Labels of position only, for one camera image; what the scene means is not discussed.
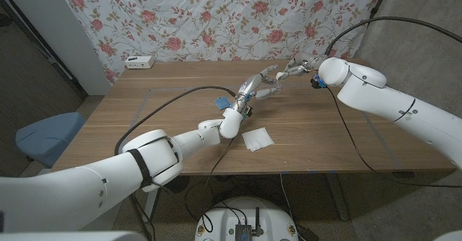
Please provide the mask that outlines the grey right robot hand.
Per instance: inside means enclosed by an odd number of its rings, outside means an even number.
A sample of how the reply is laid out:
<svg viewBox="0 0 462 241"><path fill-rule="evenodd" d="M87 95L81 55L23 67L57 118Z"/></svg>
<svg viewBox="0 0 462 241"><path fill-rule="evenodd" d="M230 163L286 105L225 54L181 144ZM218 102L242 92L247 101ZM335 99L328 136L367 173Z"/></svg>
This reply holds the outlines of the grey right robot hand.
<svg viewBox="0 0 462 241"><path fill-rule="evenodd" d="M302 76L305 73L319 70L321 64L328 58L326 55L297 53L285 66L283 71L276 74L276 80L281 82L290 76Z"/></svg>

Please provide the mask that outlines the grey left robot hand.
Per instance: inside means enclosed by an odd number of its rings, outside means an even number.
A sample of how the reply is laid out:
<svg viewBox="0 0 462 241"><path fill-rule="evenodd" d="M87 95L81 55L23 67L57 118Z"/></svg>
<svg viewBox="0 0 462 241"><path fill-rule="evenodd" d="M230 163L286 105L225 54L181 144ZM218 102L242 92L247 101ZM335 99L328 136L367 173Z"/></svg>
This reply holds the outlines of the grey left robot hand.
<svg viewBox="0 0 462 241"><path fill-rule="evenodd" d="M244 109L247 107L248 102L253 97L256 99L263 99L275 92L281 91L282 85L280 85L275 79L267 76L270 71L277 69L277 67L277 65L271 65L260 73L250 76L240 86L238 93L235 96L235 100L231 104L230 108L239 113L243 113ZM270 87L268 89L258 90L261 84L269 84Z"/></svg>

